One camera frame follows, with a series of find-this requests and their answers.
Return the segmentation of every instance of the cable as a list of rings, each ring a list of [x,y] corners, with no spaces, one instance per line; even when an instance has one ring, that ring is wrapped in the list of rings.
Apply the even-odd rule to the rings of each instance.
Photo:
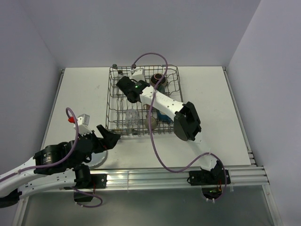
[[[90,194],[90,193],[86,193],[86,192],[82,192],[80,191],[79,189],[75,188],[75,187],[71,187],[74,191],[78,192],[78,193],[81,193],[81,194],[84,194],[84,195],[87,195],[87,196],[92,196],[94,198],[97,198],[100,200],[100,203],[95,205],[95,206],[87,206],[87,205],[84,205],[84,204],[81,204],[79,202],[77,202],[76,204],[78,204],[79,206],[81,207],[85,207],[85,208],[96,208],[96,207],[99,207],[101,206],[101,204],[103,203],[103,199],[101,197],[99,197],[98,195],[96,194]]]
[[[142,54],[141,56],[139,56],[132,65],[135,65],[137,63],[137,61],[143,57],[143,56],[146,56],[146,55],[157,55],[159,57],[161,57],[164,61],[165,61],[165,65],[166,65],[166,68],[165,68],[165,71],[164,71],[164,74],[163,76],[161,77],[161,79],[159,79],[159,81],[155,84],[155,87],[154,89],[157,89],[158,85],[161,83],[161,81],[164,79],[164,77],[166,76],[167,74],[167,70],[168,70],[168,63],[167,63],[167,60],[165,59],[164,56],[162,56],[161,54],[159,53],[153,53],[153,52],[149,52],[149,53],[145,53],[145,54]],[[153,92],[153,98],[151,100],[151,103],[150,103],[150,109],[149,109],[149,116],[148,116],[148,123],[149,123],[149,130],[150,130],[150,140],[151,140],[151,144],[152,144],[152,147],[154,149],[154,152],[155,152],[155,155],[158,159],[158,161],[160,162],[160,164],[169,172],[172,172],[172,173],[180,173],[180,172],[183,172],[185,171],[186,169],[188,169],[193,163],[195,163],[199,158],[203,157],[204,155],[212,155],[213,157],[215,157],[217,160],[219,160],[221,162],[221,165],[222,165],[222,169],[224,171],[224,175],[225,175],[225,189],[227,187],[227,174],[226,174],[226,169],[222,163],[222,161],[213,153],[209,153],[209,152],[206,152],[206,153],[203,153],[203,154],[200,154],[197,158],[195,158],[191,163],[189,163],[186,167],[184,167],[183,169],[180,169],[180,170],[173,170],[173,169],[170,169],[168,168],[163,162],[162,160],[160,159],[160,156],[157,152],[157,149],[156,149],[156,146],[155,146],[155,142],[154,142],[154,137],[153,137],[153,134],[152,134],[152,130],[151,130],[151,111],[152,111],[152,107],[154,105],[154,101],[155,101],[155,98],[156,98],[156,92]]]
[[[60,161],[57,161],[57,162],[49,164],[49,165],[30,166],[30,167],[26,167],[26,168],[23,168],[23,169],[19,169],[17,172],[11,173],[11,174],[5,176],[4,178],[1,178],[0,179],[0,183],[2,181],[6,180],[8,178],[11,178],[14,175],[20,174],[20,173],[22,173],[22,172],[24,172],[26,170],[41,169],[41,168],[48,168],[48,167],[56,166],[58,164],[61,164],[63,161],[65,161],[66,159],[68,159],[70,157],[70,155],[72,154],[72,152],[74,151],[74,149],[76,147],[76,144],[77,144],[77,141],[78,141],[78,138],[79,138],[79,125],[77,123],[76,116],[75,116],[74,112],[71,110],[71,108],[67,107],[66,108],[66,114],[67,114],[68,118],[71,118],[71,116],[69,115],[69,112],[71,113],[72,117],[75,119],[74,120],[74,124],[75,124],[75,139],[74,139],[73,145],[72,145],[70,151],[68,152],[68,154],[64,158],[62,158]]]

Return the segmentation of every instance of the gray wall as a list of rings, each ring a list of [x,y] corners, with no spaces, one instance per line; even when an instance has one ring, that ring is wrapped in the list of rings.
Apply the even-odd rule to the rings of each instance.
[[[64,67],[131,65],[159,52],[171,64],[224,65],[260,0],[20,0]],[[140,63],[160,63],[146,57]]]
[[[59,71],[20,3],[0,3],[0,174],[40,150]],[[0,209],[11,225],[16,206]]]
[[[285,225],[300,225],[301,2],[262,0],[228,67]]]

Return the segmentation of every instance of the dish rack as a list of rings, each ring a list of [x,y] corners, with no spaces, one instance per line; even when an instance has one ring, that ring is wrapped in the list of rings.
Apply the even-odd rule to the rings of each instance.
[[[148,65],[137,66],[145,71],[145,81],[150,82],[152,75],[156,73],[164,73],[165,65]],[[149,130],[145,127],[146,115],[149,111],[149,105],[144,105],[140,102],[130,103],[127,97],[116,86],[119,79],[123,76],[131,75],[131,67],[117,67],[114,65],[109,71],[108,96],[107,96],[107,111],[106,111],[106,129],[118,133],[122,136],[141,136],[149,135]],[[166,74],[167,85],[165,87],[165,95],[174,100],[183,102],[182,91],[180,86],[179,70],[174,65],[168,65]],[[126,111],[135,109],[139,115],[139,121],[136,125],[126,124]],[[157,118],[157,110],[152,109],[152,116],[157,120],[157,127],[152,130],[154,134],[166,134],[174,132],[174,123],[172,121],[160,121]]]

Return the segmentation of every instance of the purple cable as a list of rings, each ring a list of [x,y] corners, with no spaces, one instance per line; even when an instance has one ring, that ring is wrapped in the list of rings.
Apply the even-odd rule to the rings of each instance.
[[[90,193],[86,193],[86,192],[82,192],[80,191],[79,189],[75,188],[75,187],[71,187],[74,191],[78,192],[78,193],[81,193],[81,194],[84,194],[84,195],[87,195],[87,196],[92,196],[94,198],[97,198],[100,200],[100,204],[97,204],[95,206],[87,206],[87,205],[84,205],[84,204],[81,204],[79,202],[77,202],[76,204],[78,204],[79,206],[82,206],[82,207],[85,207],[85,208],[95,208],[95,207],[99,207],[102,203],[103,203],[103,199],[101,197],[99,197],[98,195],[96,194],[90,194]]]
[[[165,68],[164,74],[163,74],[163,76],[161,77],[161,79],[156,83],[156,85],[155,85],[155,87],[154,87],[154,89],[157,89],[158,85],[161,83],[161,81],[164,79],[164,77],[165,77],[166,74],[167,74],[167,70],[168,70],[168,63],[167,63],[167,60],[165,59],[164,56],[162,56],[162,55],[159,54],[159,53],[152,53],[152,52],[150,52],[150,53],[145,53],[145,54],[142,54],[141,56],[139,56],[139,57],[135,60],[135,62],[134,62],[133,64],[135,65],[135,64],[137,63],[137,61],[138,61],[141,57],[143,57],[143,56],[145,56],[145,55],[157,55],[157,56],[161,57],[161,58],[165,61],[166,68]],[[151,100],[151,103],[150,103],[151,105],[150,105],[150,109],[149,109],[149,113],[148,113],[148,123],[149,123],[149,130],[150,130],[150,140],[151,140],[151,144],[152,144],[152,147],[153,147],[153,149],[154,149],[155,155],[156,155],[157,159],[159,160],[160,164],[161,164],[167,171],[169,171],[169,172],[172,172],[172,173],[180,173],[180,172],[183,172],[183,171],[187,170],[193,163],[195,163],[199,158],[203,157],[204,155],[207,155],[207,154],[212,155],[212,156],[215,157],[217,160],[219,160],[220,163],[221,163],[221,165],[222,165],[222,169],[223,169],[224,175],[225,175],[225,188],[224,188],[224,190],[226,190],[226,187],[227,187],[227,181],[228,181],[228,180],[227,180],[226,169],[225,169],[225,167],[224,167],[222,161],[221,161],[215,154],[213,154],[213,153],[206,152],[206,153],[200,154],[200,155],[199,155],[198,157],[196,157],[191,163],[189,163],[186,167],[184,167],[183,169],[180,169],[180,170],[173,170],[173,169],[170,169],[170,168],[168,168],[168,167],[162,162],[162,160],[160,159],[160,156],[159,156],[159,154],[158,154],[158,152],[157,152],[157,149],[156,149],[156,146],[155,146],[155,142],[154,142],[154,137],[153,137],[152,130],[151,130],[151,111],[152,111],[152,107],[153,107],[155,98],[156,98],[156,92],[153,92],[153,98],[152,98],[152,100]],[[221,197],[223,196],[223,194],[224,194],[224,192],[223,192],[216,200],[218,200],[219,198],[221,198]]]
[[[18,173],[11,173],[11,174],[7,175],[6,177],[1,178],[1,179],[0,179],[0,183],[1,183],[2,181],[6,180],[6,179],[8,179],[8,178],[10,178],[10,177],[12,177],[12,176],[14,176],[14,175],[17,175],[17,174],[19,174],[19,173],[22,173],[22,172],[24,172],[24,171],[26,171],[26,170],[53,167],[53,166],[56,166],[56,165],[58,165],[58,164],[61,164],[63,161],[65,161],[66,159],[69,158],[69,156],[70,156],[70,155],[72,154],[72,152],[74,151],[74,149],[75,149],[75,147],[76,147],[76,144],[77,144],[77,141],[78,141],[78,138],[79,138],[79,125],[78,125],[77,120],[76,120],[77,118],[76,118],[74,112],[71,110],[71,108],[67,107],[67,108],[66,108],[66,114],[67,114],[68,118],[71,118],[71,116],[69,115],[69,112],[71,113],[72,117],[75,119],[75,120],[74,120],[74,124],[75,124],[75,131],[76,131],[76,132],[75,132],[75,139],[74,139],[73,145],[72,145],[70,151],[68,152],[68,154],[67,154],[64,158],[62,158],[60,161],[57,161],[57,162],[52,163],[52,164],[49,164],[49,165],[30,166],[30,167],[26,167],[26,168],[23,168],[23,169],[19,169],[19,170],[18,170]]]

